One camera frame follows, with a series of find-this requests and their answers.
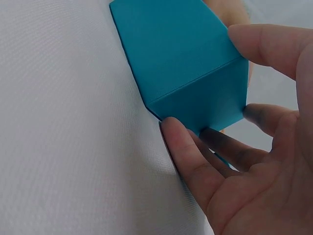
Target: white cloth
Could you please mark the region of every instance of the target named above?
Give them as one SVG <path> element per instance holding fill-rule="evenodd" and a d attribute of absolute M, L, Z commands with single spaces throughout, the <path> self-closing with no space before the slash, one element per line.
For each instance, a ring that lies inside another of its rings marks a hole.
<path fill-rule="evenodd" d="M 211 234 L 108 4 L 0 0 L 1 235 Z"/>

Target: hand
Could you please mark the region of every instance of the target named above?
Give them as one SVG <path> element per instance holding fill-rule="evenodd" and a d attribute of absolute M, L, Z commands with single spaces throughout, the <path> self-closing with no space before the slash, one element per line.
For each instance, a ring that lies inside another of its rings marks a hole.
<path fill-rule="evenodd" d="M 229 36 L 244 57 L 296 81 L 299 111 L 247 105 L 245 118 L 273 137 L 270 152 L 210 129 L 200 140 L 168 118 L 172 158 L 215 234 L 313 234 L 313 30 L 234 25 Z"/>

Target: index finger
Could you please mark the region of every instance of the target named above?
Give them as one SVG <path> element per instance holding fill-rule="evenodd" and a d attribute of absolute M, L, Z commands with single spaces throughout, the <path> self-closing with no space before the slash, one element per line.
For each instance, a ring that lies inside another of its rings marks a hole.
<path fill-rule="evenodd" d="M 224 177 L 204 158 L 187 129 L 175 118 L 162 122 L 162 133 L 175 166 L 204 213 Z"/>
<path fill-rule="evenodd" d="M 243 57 L 271 66 L 293 80 L 299 56 L 313 43 L 312 29 L 271 24 L 232 25 L 228 34 Z"/>

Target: skin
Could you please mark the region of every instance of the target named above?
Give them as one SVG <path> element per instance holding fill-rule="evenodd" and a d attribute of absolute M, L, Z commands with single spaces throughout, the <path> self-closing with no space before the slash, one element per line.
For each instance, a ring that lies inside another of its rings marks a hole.
<path fill-rule="evenodd" d="M 312 234 L 313 30 L 233 25 L 228 33 L 245 58 L 295 81 L 299 110 L 247 105 L 245 118 L 273 137 L 270 152 L 211 129 L 199 139 L 169 117 L 161 129 L 173 161 L 215 234 Z"/>

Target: blue paper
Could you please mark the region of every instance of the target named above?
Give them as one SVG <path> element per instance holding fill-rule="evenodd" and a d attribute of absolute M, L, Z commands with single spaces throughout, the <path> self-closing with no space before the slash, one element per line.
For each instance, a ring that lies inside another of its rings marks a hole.
<path fill-rule="evenodd" d="M 201 0 L 115 0 L 110 9 L 144 104 L 158 119 L 176 117 L 199 134 L 243 118 L 248 61 Z"/>

